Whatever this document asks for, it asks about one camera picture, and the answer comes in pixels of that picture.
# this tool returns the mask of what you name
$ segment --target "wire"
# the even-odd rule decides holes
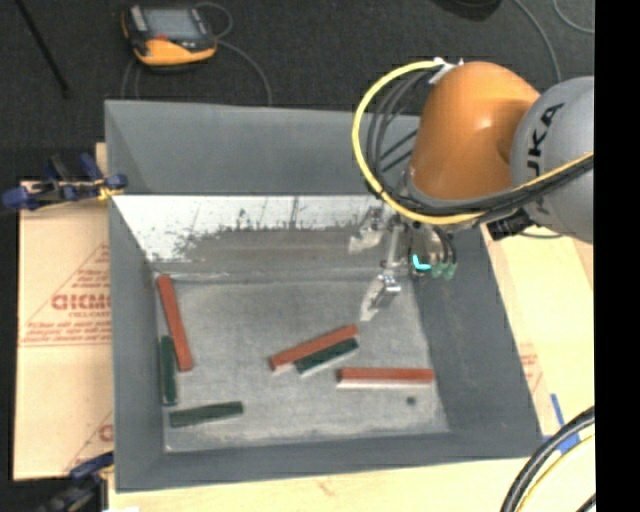
[[[267,79],[267,76],[265,75],[262,68],[256,63],[256,61],[253,60],[247,53],[242,51],[237,46],[232,45],[231,43],[227,43],[226,41],[218,41],[218,44],[220,46],[224,46],[225,48],[228,48],[229,50],[236,52],[241,57],[244,57],[244,59],[253,66],[253,68],[258,72],[258,75],[260,75],[260,78],[262,79],[262,84],[264,85],[264,89],[267,93],[267,106],[269,107],[272,106],[273,93],[271,91],[271,86],[269,85],[269,80]]]
[[[363,154],[360,143],[360,124],[364,112],[367,110],[369,104],[371,104],[376,95],[389,83],[407,73],[425,70],[429,71],[436,68],[439,69],[440,67],[441,63],[436,61],[420,61],[407,64],[387,73],[375,82],[365,93],[354,114],[351,143],[356,162],[358,163],[360,171],[367,180],[372,192],[398,213],[411,220],[434,225],[477,223],[486,221],[488,217],[495,216],[496,214],[507,214],[514,208],[535,200],[537,197],[547,194],[564,185],[567,181],[593,169],[594,155],[593,152],[589,152],[584,154],[582,157],[576,158],[575,160],[556,167],[555,169],[552,169],[528,182],[514,187],[499,196],[492,196],[489,199],[484,198],[476,201],[470,201],[465,203],[464,206],[433,207],[431,205],[421,203],[418,207],[415,207],[414,205],[407,207],[400,204],[398,199],[405,201],[405,204],[411,201],[406,201],[408,198],[394,197],[393,190],[389,190],[389,187],[385,187],[381,180],[378,179],[375,166],[373,169],[369,167],[369,163]],[[390,96],[386,96],[382,101],[388,101],[389,97]],[[370,143],[372,144],[373,138],[373,134],[369,132],[367,146],[369,146]]]
[[[562,471],[567,465],[573,463],[576,457],[582,455],[584,450],[591,447],[593,443],[595,443],[596,435],[591,434],[590,436],[584,438],[577,444],[573,445],[569,451],[565,452],[562,456],[556,459],[553,464],[551,464],[545,471],[540,475],[540,477],[531,485],[529,490],[523,496],[522,501],[516,508],[516,512],[522,512],[528,504],[533,502],[536,496],[539,495],[539,492],[543,489],[543,487],[548,484],[549,479],[556,475],[559,471]]]
[[[237,55],[239,55],[240,57],[242,57],[244,60],[246,60],[258,73],[258,75],[260,76],[260,79],[262,80],[262,84],[264,86],[266,95],[267,95],[267,106],[272,106],[273,105],[273,92],[271,89],[271,85],[269,84],[269,80],[267,79],[267,75],[265,74],[265,72],[263,71],[263,69],[258,65],[258,63],[252,59],[245,51],[241,50],[240,48],[238,48],[237,46],[228,43],[227,41],[223,41],[222,38],[228,36],[231,31],[233,30],[234,27],[234,19],[233,16],[231,15],[231,13],[229,12],[228,9],[226,9],[225,7],[223,7],[222,5],[215,3],[215,2],[199,2],[198,4],[196,4],[196,8],[198,7],[213,7],[214,9],[218,9],[219,11],[222,11],[225,16],[227,17],[227,25],[225,26],[225,28],[217,33],[214,34],[214,39],[216,41],[216,45],[220,45],[220,46],[224,46],[225,48],[231,50],[232,52],[236,53]],[[132,58],[131,61],[129,61],[129,63],[127,64],[127,67],[125,69],[123,78],[122,78],[122,82],[120,84],[120,97],[124,98],[125,97],[125,93],[126,93],[126,88],[128,85],[128,81],[129,81],[129,76],[131,74],[131,70],[133,68],[133,66],[135,64],[138,64],[137,69],[135,71],[135,75],[133,78],[133,95],[136,99],[140,99],[140,78],[142,75],[142,69],[143,67],[137,62],[137,59],[135,57]]]
[[[222,11],[226,15],[227,26],[219,34],[214,34],[214,37],[216,39],[222,39],[223,37],[231,33],[231,31],[233,30],[233,16],[231,16],[231,13],[227,9],[225,9],[220,4],[217,4],[215,2],[200,2],[196,4],[196,8],[198,7],[213,7],[214,9],[218,9],[219,11]]]
[[[587,501],[585,501],[576,512],[588,512],[596,504],[596,493],[594,492]]]
[[[569,423],[563,425],[556,434],[540,446],[518,473],[500,508],[500,512],[515,512],[532,480],[556,448],[574,434],[595,424],[595,421],[595,406],[592,406]]]
[[[524,236],[527,238],[535,238],[537,240],[553,240],[554,238],[562,238],[564,235],[561,233],[556,233],[554,235],[537,235],[533,233],[527,233],[526,231],[522,231],[518,233],[520,236]]]
[[[564,21],[567,25],[569,25],[572,28],[575,28],[576,30],[580,31],[580,32],[584,32],[585,34],[595,34],[596,30],[594,28],[586,28],[583,27],[581,25],[578,25],[577,23],[574,23],[573,21],[571,21],[561,10],[560,7],[558,6],[558,0],[551,0],[551,3],[553,4],[553,10],[556,11],[556,14],[558,15],[558,17]]]
[[[540,34],[540,37],[542,37],[542,40],[544,41],[544,44],[547,47],[547,51],[549,52],[549,56],[551,57],[551,64],[553,65],[553,69],[555,72],[556,82],[561,82],[562,75],[560,74],[560,66],[558,65],[558,59],[556,57],[556,53],[553,51],[553,46],[551,45],[551,42],[549,41],[549,38],[547,37],[546,32],[544,31],[540,23],[538,23],[538,20],[535,18],[535,16],[531,14],[531,12],[522,4],[520,0],[513,0],[513,3],[520,8],[520,10],[527,16],[527,18],[529,18],[531,23],[533,23],[533,26],[536,27],[536,30]]]

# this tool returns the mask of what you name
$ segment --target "blue clamp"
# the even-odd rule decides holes
[[[36,210],[52,204],[99,197],[105,191],[122,190],[129,184],[124,174],[105,178],[88,153],[80,155],[80,165],[86,179],[74,180],[60,157],[54,155],[45,164],[44,180],[29,188],[19,186],[7,190],[2,194],[2,203],[14,210]]]

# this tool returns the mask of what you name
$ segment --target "red wooden block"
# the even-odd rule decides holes
[[[433,381],[429,368],[341,368],[336,371],[340,387],[422,386]]]
[[[156,285],[160,292],[160,300],[162,302],[162,308],[164,309],[165,318],[167,319],[167,325],[169,326],[169,332],[173,338],[178,369],[181,372],[189,371],[193,368],[193,359],[191,357],[189,343],[187,342],[187,334],[182,324],[182,317],[180,316],[176,293],[173,289],[173,282],[168,275],[163,274],[156,279]]]
[[[285,366],[291,365],[296,361],[303,359],[311,354],[320,352],[326,348],[332,347],[341,341],[353,338],[358,334],[358,327],[355,324],[341,327],[335,331],[331,331],[319,338],[301,343],[293,348],[280,352],[269,359],[269,365],[272,370],[279,370]]]

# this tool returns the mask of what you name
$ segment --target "blue tape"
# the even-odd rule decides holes
[[[556,418],[558,418],[558,423],[560,424],[561,427],[564,427],[565,421],[562,415],[562,409],[560,409],[560,400],[558,400],[558,395],[556,395],[555,393],[551,393],[551,403],[553,404],[553,409],[556,412]],[[563,441],[558,445],[558,450],[560,450],[560,453],[564,454],[579,442],[580,442],[580,436],[578,434],[573,434],[571,437],[567,438],[565,441]]]

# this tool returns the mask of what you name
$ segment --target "orange device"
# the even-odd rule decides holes
[[[122,12],[122,30],[136,58],[154,71],[191,69],[217,49],[211,28],[195,7],[141,7]]]

